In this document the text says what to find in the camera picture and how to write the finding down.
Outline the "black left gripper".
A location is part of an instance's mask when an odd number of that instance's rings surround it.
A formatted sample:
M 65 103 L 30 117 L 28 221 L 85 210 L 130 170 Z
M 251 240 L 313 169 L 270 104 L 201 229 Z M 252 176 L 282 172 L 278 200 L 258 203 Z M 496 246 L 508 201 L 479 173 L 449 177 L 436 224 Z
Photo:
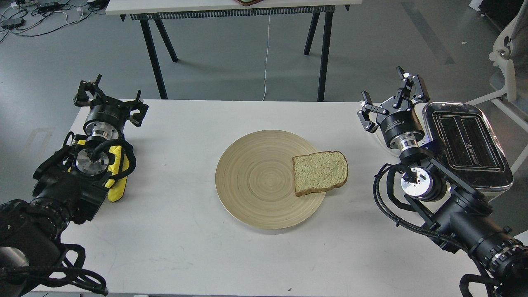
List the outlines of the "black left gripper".
M 134 100 L 127 102 L 118 99 L 103 100 L 103 91 L 99 88 L 101 79 L 102 75 L 98 75 L 95 81 L 82 80 L 73 102 L 77 107 L 90 106 L 84 124 L 84 132 L 89 137 L 119 139 L 127 120 L 136 127 L 142 125 L 149 106 L 140 99 L 141 92 L 137 92 Z

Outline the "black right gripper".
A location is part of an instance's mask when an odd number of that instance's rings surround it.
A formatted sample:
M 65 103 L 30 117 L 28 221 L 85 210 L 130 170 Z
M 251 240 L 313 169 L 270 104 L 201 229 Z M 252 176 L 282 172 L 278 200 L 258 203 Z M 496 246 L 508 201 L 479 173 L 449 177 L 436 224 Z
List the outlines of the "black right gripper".
M 373 105 L 370 94 L 362 91 L 363 102 L 358 118 L 367 132 L 379 131 L 389 149 L 411 149 L 419 147 L 419 141 L 424 137 L 414 105 L 428 103 L 430 96 L 425 82 L 418 74 L 406 73 L 400 66 L 396 69 L 402 81 L 396 96 L 376 106 Z M 375 121 L 371 121 L 371 112 L 377 114 Z

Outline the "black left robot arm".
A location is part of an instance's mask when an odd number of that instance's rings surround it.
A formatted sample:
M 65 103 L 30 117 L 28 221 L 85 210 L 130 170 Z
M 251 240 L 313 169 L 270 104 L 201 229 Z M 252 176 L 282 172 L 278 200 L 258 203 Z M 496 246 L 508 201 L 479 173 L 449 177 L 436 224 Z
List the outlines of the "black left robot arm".
M 32 201 L 1 205 L 2 297 L 20 297 L 39 285 L 108 294 L 104 278 L 83 268 L 83 246 L 62 243 L 61 233 L 70 223 L 91 221 L 106 198 L 123 195 L 137 164 L 124 125 L 141 126 L 149 107 L 140 92 L 126 102 L 105 95 L 100 79 L 80 82 L 73 102 L 89 108 L 84 133 L 68 133 L 60 150 L 36 169 Z

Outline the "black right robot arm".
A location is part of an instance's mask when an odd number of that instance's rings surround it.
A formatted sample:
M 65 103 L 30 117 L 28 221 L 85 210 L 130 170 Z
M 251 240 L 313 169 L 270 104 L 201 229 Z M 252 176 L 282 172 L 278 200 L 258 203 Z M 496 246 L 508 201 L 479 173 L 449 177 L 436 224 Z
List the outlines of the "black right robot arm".
M 364 130 L 398 152 L 373 183 L 377 207 L 396 226 L 424 235 L 448 252 L 464 251 L 479 274 L 460 279 L 489 297 L 526 297 L 527 246 L 491 218 L 490 199 L 513 184 L 513 173 L 487 117 L 467 103 L 429 102 L 424 81 L 397 67 L 401 85 L 376 106 L 362 92 Z

